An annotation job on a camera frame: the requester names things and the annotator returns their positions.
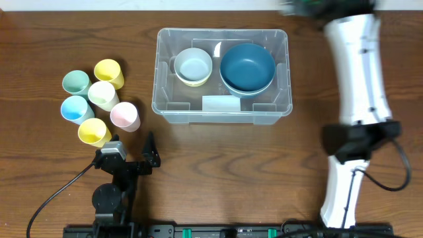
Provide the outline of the beige large bowl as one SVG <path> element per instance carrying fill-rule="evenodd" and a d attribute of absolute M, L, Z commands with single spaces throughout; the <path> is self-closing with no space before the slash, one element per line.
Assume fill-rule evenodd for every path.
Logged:
<path fill-rule="evenodd" d="M 225 85 L 225 87 L 227 88 L 227 90 L 229 91 L 229 93 L 233 96 L 239 97 L 239 98 L 252 98 L 252 97 L 256 97 L 259 94 L 262 94 L 264 91 L 266 91 L 268 89 L 268 87 L 273 83 L 273 81 L 269 82 L 266 86 L 264 86 L 261 89 L 255 90 L 255 91 L 241 91 L 238 90 L 232 86 L 230 86 L 230 84 L 228 84 L 228 82 L 226 82 L 225 80 L 223 80 L 223 84 Z"/>

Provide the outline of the light grey small bowl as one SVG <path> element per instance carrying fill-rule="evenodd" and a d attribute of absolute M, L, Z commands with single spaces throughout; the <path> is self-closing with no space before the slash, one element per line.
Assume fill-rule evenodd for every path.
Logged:
<path fill-rule="evenodd" d="M 212 73 L 212 58 L 204 50 L 200 48 L 187 48 L 181 51 L 175 58 L 174 71 L 177 74 L 182 72 L 199 73 L 210 72 Z"/>

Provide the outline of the yellow small bowl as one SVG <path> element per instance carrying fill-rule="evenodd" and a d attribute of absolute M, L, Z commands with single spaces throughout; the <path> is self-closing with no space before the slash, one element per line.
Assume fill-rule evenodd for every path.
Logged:
<path fill-rule="evenodd" d="M 203 85 L 204 83 L 206 83 L 206 81 L 208 79 L 202 79 L 199 81 L 189 81 L 189 80 L 185 80 L 185 79 L 180 79 L 185 85 L 189 86 L 189 87 L 199 87 L 201 85 Z"/>

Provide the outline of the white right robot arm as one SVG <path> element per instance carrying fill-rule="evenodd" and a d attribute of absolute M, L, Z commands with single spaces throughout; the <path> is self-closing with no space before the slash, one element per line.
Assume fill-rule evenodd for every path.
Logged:
<path fill-rule="evenodd" d="M 323 25 L 336 66 L 340 116 L 322 129 L 328 182 L 320 217 L 327 228 L 356 224 L 356 204 L 371 154 L 401 134 L 385 94 L 376 1 L 282 1 L 284 15 Z"/>

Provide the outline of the white small bowl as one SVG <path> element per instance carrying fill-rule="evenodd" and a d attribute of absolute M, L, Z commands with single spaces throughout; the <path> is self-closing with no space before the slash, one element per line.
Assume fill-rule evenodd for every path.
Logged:
<path fill-rule="evenodd" d="M 199 81 L 202 79 L 208 79 L 210 77 L 211 73 L 210 72 L 197 72 L 197 73 L 192 73 L 192 72 L 187 72 L 186 74 L 183 74 L 182 72 L 178 72 L 176 74 L 176 76 L 179 79 L 185 79 L 185 80 L 189 80 L 189 81 Z"/>

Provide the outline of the dark blue bowl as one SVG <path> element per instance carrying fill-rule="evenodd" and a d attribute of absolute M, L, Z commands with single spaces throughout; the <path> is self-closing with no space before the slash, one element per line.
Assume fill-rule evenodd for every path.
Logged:
<path fill-rule="evenodd" d="M 252 43 L 238 44 L 222 57 L 222 80 L 241 91 L 255 91 L 273 81 L 276 63 L 268 50 Z"/>
<path fill-rule="evenodd" d="M 251 99 L 262 94 L 262 92 L 237 92 L 237 91 L 231 91 L 230 93 L 235 97 L 239 97 L 240 99 Z"/>

